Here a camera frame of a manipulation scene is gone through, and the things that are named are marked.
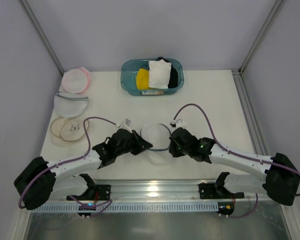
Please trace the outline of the white mesh bag blue zipper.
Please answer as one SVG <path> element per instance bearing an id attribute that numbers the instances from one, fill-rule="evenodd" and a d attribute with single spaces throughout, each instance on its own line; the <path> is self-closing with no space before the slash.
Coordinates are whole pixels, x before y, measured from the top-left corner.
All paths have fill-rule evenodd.
<path id="1" fill-rule="evenodd" d="M 171 144 L 171 130 L 168 126 L 163 123 L 144 124 L 139 133 L 144 140 L 152 144 L 146 154 L 152 165 L 168 166 L 172 163 L 168 153 Z"/>

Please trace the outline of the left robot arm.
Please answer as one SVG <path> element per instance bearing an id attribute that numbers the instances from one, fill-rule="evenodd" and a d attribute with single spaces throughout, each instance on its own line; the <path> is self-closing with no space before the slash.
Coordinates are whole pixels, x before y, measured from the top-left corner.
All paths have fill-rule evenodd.
<path id="1" fill-rule="evenodd" d="M 124 154 L 137 156 L 152 147 L 135 130 L 120 128 L 104 142 L 89 146 L 84 155 L 57 161 L 36 157 L 14 180 L 20 196 L 18 207 L 34 210 L 46 203 L 57 190 L 57 184 L 83 172 L 107 167 Z"/>

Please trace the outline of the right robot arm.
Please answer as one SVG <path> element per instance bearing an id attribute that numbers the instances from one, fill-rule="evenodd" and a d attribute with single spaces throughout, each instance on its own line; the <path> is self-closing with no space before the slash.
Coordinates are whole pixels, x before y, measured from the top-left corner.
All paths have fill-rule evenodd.
<path id="1" fill-rule="evenodd" d="M 282 153 L 276 153 L 275 156 L 237 153 L 230 147 L 221 146 L 214 139 L 198 139 L 182 127 L 172 132 L 169 153 L 174 158 L 189 156 L 197 162 L 223 165 L 244 172 L 222 172 L 214 183 L 220 196 L 256 193 L 267 195 L 285 206 L 292 206 L 297 196 L 299 172 Z"/>

